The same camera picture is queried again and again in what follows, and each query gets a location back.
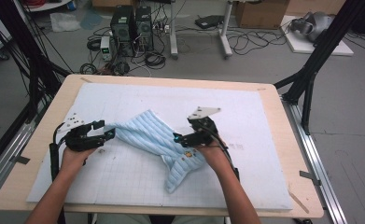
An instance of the white board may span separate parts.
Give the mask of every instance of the white board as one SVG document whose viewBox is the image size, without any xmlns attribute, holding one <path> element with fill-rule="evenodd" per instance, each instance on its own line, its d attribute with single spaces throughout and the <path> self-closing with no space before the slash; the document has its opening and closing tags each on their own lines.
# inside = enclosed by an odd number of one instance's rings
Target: white board
<svg viewBox="0 0 365 224">
<path fill-rule="evenodd" d="M 257 92 L 88 83 L 80 89 L 66 118 L 78 113 L 86 122 L 104 119 L 112 123 L 151 109 L 176 132 L 186 134 L 192 132 L 187 117 L 197 106 L 222 109 L 211 119 L 230 148 L 242 186 L 255 208 L 291 209 Z M 118 139 L 106 142 L 102 149 L 95 151 L 82 168 L 69 190 L 68 203 L 226 207 L 218 179 L 207 164 L 190 173 L 169 194 L 164 188 L 168 170 L 160 157 Z M 38 202 L 50 180 L 48 153 L 27 202 Z"/>
<path fill-rule="evenodd" d="M 294 16 L 284 16 L 284 19 L 281 21 L 281 25 L 284 25 L 287 22 L 290 23 L 290 21 L 297 18 L 298 17 Z M 312 53 L 314 51 L 315 48 L 313 47 L 313 43 L 310 42 L 306 36 L 301 35 L 298 31 L 290 31 L 288 25 L 282 26 L 281 30 L 284 34 L 287 33 L 287 42 L 292 52 Z M 353 56 L 354 52 L 342 40 L 331 55 Z"/>
</svg>

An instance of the striped towel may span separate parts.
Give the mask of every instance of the striped towel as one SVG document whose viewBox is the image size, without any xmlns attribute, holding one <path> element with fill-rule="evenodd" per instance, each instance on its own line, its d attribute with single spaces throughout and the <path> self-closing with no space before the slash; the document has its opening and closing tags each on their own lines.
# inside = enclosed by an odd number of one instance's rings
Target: striped towel
<svg viewBox="0 0 365 224">
<path fill-rule="evenodd" d="M 205 164 L 204 156 L 192 147 L 182 147 L 174 142 L 173 130 L 160 120 L 151 110 L 124 123 L 113 123 L 105 129 L 116 128 L 120 140 L 161 156 L 170 173 L 165 181 L 165 189 L 172 193 L 185 176 Z"/>
</svg>

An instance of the person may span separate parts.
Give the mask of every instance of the person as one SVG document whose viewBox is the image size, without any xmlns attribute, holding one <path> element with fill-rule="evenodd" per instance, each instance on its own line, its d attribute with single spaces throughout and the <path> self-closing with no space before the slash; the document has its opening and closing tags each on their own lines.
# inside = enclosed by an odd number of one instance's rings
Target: person
<svg viewBox="0 0 365 224">
<path fill-rule="evenodd" d="M 218 143 L 214 141 L 207 147 L 196 148 L 204 155 L 207 163 L 218 177 L 232 224 L 260 223 L 255 208 L 235 176 L 228 159 L 218 146 Z M 26 224 L 54 224 L 57 222 L 70 186 L 81 169 L 83 162 L 89 158 L 94 150 L 75 152 L 68 147 L 65 149 L 60 172 L 27 218 Z"/>
</svg>

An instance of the desktop computer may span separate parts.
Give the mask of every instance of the desktop computer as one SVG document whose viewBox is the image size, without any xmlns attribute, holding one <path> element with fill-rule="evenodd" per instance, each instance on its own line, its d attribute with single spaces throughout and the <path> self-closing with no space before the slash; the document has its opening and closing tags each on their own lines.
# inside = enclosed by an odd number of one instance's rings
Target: desktop computer
<svg viewBox="0 0 365 224">
<path fill-rule="evenodd" d="M 135 22 L 139 40 L 139 50 L 152 51 L 153 31 L 150 7 L 139 7 L 135 11 Z"/>
<path fill-rule="evenodd" d="M 133 6 L 116 6 L 110 22 L 110 28 L 115 40 L 118 55 L 133 57 L 138 48 L 136 38 L 136 23 L 133 15 Z"/>
</svg>

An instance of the gray floor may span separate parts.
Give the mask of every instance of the gray floor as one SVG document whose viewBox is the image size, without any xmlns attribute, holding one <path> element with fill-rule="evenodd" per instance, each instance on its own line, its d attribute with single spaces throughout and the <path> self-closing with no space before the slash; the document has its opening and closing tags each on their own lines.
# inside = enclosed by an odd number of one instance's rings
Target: gray floor
<svg viewBox="0 0 365 224">
<path fill-rule="evenodd" d="M 82 10 L 74 13 L 78 20 L 85 16 Z M 193 27 L 194 19 L 178 22 Z M 72 69 L 78 71 L 87 62 L 87 37 L 108 24 L 109 20 L 102 20 L 93 30 L 49 33 L 48 37 Z M 365 46 L 365 41 L 355 41 Z M 215 34 L 188 32 L 178 36 L 178 43 L 181 53 L 177 61 L 170 58 L 167 46 L 163 69 L 150 70 L 149 74 L 146 69 L 139 68 L 129 76 L 275 83 L 301 69 L 309 57 L 292 53 L 286 44 L 254 50 L 244 56 L 234 54 L 224 60 Z M 310 128 L 347 221 L 365 223 L 365 49 L 348 40 L 345 43 L 355 54 L 353 57 L 331 56 L 320 70 L 314 89 Z M 54 55 L 52 60 L 63 66 L 55 51 L 50 48 L 48 51 Z M 0 61 L 0 137 L 27 100 L 15 63 Z M 22 223 L 26 216 L 27 213 L 0 211 L 0 223 Z M 68 217 L 69 223 L 85 223 L 86 220 L 83 214 Z M 291 219 L 283 218 L 262 220 L 263 223 L 293 223 Z M 327 215 L 313 221 L 330 223 Z"/>
</svg>

